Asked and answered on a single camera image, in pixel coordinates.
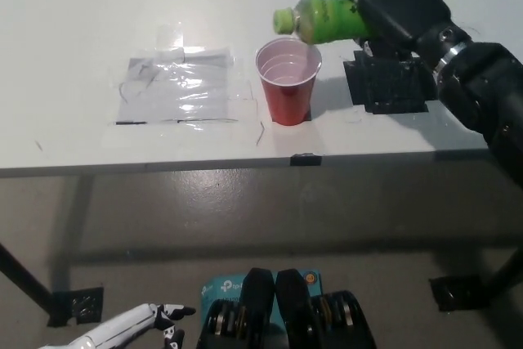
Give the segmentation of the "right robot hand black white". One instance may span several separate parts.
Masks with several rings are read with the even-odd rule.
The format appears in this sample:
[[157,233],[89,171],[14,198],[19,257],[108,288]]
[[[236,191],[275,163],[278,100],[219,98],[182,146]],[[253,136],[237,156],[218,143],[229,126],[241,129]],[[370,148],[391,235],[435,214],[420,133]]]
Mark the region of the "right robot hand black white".
[[472,43],[444,0],[350,0],[369,30],[389,46],[417,54],[430,68]]

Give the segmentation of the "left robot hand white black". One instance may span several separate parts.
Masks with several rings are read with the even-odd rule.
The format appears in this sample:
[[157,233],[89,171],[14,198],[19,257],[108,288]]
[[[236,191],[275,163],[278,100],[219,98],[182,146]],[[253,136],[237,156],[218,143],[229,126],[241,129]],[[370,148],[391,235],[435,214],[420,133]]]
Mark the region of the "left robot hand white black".
[[185,331],[175,322],[193,315],[196,310],[179,304],[144,303],[125,311],[65,345],[44,348],[126,348],[152,329],[163,333],[163,348],[182,348]]

